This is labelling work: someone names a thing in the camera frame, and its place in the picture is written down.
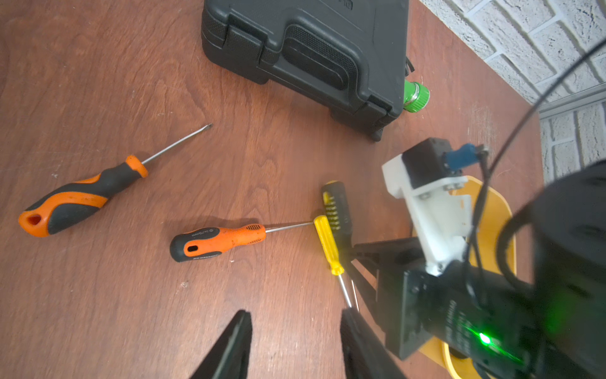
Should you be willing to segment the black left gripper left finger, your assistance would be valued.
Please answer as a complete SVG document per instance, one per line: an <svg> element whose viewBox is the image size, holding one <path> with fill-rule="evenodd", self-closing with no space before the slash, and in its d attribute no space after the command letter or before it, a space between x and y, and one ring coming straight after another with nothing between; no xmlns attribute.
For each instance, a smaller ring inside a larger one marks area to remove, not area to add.
<svg viewBox="0 0 606 379"><path fill-rule="evenodd" d="M239 310L190 378L246 379L252 336L251 313Z"/></svg>

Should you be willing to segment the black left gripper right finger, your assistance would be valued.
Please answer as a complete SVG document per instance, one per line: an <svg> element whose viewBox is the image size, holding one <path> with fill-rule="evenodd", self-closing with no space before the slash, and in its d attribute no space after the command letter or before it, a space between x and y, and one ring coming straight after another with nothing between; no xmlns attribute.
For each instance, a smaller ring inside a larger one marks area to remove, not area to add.
<svg viewBox="0 0 606 379"><path fill-rule="evenodd" d="M347 379L406 378L356 309L342 311L339 331Z"/></svg>

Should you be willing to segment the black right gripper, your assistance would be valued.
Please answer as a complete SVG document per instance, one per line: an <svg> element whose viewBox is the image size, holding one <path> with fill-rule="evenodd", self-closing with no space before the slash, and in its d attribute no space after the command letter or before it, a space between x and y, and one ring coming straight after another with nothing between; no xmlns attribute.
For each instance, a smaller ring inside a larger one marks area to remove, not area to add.
<svg viewBox="0 0 606 379"><path fill-rule="evenodd" d="M417 238L358 244L350 248L350 260L377 279L373 287L350 267L386 348L401 360L436 338L486 374L533 373L530 305L503 276L484 273L475 301L463 282L462 262L451 262L440 276L427 273Z"/></svg>

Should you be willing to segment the yellow handled screwdriver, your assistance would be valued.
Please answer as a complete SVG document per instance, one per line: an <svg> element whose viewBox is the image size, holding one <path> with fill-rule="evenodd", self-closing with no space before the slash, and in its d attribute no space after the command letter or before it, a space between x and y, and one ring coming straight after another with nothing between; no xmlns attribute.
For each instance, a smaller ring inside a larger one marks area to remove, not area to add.
<svg viewBox="0 0 606 379"><path fill-rule="evenodd" d="M340 284L342 289L343 296L346 301L347 307L351 308L353 306L349 292L347 290L347 286L345 280L343 279L343 274L345 273L344 267L341 265L339 260L339 250L336 245L336 240L331 230L331 225L329 224L328 218L325 215L317 216L313 224L317 231L317 235L320 240L320 244L323 248L324 256L328 265L331 269L331 274L335 276Z"/></svg>

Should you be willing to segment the black yellow dotted screwdriver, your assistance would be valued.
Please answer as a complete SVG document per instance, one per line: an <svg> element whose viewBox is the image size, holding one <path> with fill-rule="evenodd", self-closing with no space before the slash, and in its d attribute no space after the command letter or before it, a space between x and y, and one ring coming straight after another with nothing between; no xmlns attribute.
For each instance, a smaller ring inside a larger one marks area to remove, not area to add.
<svg viewBox="0 0 606 379"><path fill-rule="evenodd" d="M351 221L345 185L331 181L321 188L324 211L331 226L339 252L351 248L353 224Z"/></svg>

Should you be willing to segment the small orange black screwdriver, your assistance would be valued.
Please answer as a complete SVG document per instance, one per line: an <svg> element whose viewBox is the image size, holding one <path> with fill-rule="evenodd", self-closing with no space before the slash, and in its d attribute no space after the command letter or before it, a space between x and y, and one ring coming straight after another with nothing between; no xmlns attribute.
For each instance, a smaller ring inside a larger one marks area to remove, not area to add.
<svg viewBox="0 0 606 379"><path fill-rule="evenodd" d="M131 155L98 175L60 186L26 208L18 218L19 225L30 235L44 238L79 224L137 180L146 178L147 166L153 160L211 127L202 126L143 161Z"/></svg>

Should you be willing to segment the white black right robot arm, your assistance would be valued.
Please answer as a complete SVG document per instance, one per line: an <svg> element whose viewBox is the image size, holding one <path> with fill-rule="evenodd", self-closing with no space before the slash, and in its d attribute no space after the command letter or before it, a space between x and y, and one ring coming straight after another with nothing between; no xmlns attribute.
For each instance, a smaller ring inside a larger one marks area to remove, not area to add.
<svg viewBox="0 0 606 379"><path fill-rule="evenodd" d="M437 338L495 378L605 376L605 163L547 186L496 240L497 273L421 268L416 238L356 245L377 276L374 316L408 358Z"/></svg>

